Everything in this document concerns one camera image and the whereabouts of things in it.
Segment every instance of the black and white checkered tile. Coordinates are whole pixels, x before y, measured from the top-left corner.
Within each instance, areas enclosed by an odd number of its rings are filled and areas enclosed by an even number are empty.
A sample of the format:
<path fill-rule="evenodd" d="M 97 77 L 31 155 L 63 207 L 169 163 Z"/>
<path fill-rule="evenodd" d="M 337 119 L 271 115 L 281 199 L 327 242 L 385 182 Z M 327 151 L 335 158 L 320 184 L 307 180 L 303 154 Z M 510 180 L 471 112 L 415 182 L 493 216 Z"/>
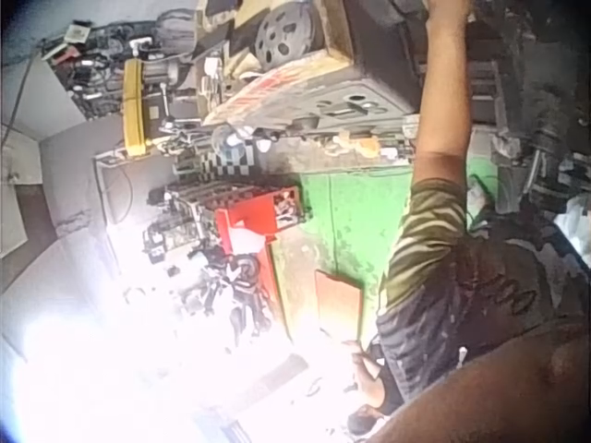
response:
<path fill-rule="evenodd" d="M 201 154 L 201 180 L 209 182 L 218 177 L 249 176 L 255 166 L 255 152 L 252 146 L 246 146 L 245 155 L 240 158 L 236 151 L 232 159 L 220 158 L 215 152 Z"/>

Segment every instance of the shirt sleeve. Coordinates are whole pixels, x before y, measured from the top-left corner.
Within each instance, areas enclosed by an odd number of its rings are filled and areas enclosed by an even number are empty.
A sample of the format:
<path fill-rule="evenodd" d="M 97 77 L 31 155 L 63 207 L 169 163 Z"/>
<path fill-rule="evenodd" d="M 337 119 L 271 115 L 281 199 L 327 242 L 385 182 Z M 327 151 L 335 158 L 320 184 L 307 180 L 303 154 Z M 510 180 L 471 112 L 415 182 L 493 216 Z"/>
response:
<path fill-rule="evenodd" d="M 465 234 L 465 192 L 430 179 L 415 184 L 380 287 L 380 314 L 416 293 Z"/>

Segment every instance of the person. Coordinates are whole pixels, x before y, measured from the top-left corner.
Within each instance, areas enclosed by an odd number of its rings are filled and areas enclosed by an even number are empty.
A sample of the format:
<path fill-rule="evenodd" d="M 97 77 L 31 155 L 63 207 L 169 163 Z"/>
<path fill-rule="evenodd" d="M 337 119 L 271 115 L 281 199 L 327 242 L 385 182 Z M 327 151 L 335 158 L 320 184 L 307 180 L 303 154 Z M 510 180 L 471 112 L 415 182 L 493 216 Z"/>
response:
<path fill-rule="evenodd" d="M 347 428 L 360 437 L 369 434 L 379 419 L 391 416 L 404 401 L 387 365 L 378 364 L 358 341 L 347 341 L 345 346 L 351 353 L 355 383 L 364 403 L 349 415 Z"/>
<path fill-rule="evenodd" d="M 591 272 L 526 200 L 466 232 L 471 5 L 427 3 L 412 188 L 377 319 L 404 406 L 370 441 L 591 441 Z"/>

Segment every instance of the green painted wall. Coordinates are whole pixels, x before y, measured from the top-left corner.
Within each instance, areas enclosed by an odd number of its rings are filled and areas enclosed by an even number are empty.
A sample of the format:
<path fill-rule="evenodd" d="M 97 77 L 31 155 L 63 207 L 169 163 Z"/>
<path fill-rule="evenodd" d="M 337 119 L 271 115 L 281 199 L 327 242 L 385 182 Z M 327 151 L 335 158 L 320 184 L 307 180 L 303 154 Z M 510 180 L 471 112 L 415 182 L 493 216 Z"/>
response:
<path fill-rule="evenodd" d="M 496 170 L 490 162 L 475 160 L 468 169 L 496 193 Z M 304 204 L 312 216 L 302 227 L 319 239 L 320 268 L 357 281 L 364 291 L 364 341 L 375 334 L 380 278 L 397 235 L 410 183 L 410 169 L 301 176 Z M 276 259 L 282 261 L 277 252 Z M 289 282 L 282 275 L 277 277 L 281 291 Z"/>

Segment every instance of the orange board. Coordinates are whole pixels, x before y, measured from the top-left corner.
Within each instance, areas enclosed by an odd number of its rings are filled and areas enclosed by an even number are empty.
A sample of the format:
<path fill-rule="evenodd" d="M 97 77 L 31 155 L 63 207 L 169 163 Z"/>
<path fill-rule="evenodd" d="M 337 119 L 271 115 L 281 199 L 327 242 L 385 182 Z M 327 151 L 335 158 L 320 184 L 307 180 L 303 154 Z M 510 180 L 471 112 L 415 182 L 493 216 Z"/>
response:
<path fill-rule="evenodd" d="M 359 288 L 317 270 L 316 296 L 320 327 L 335 340 L 356 340 L 363 305 Z"/>

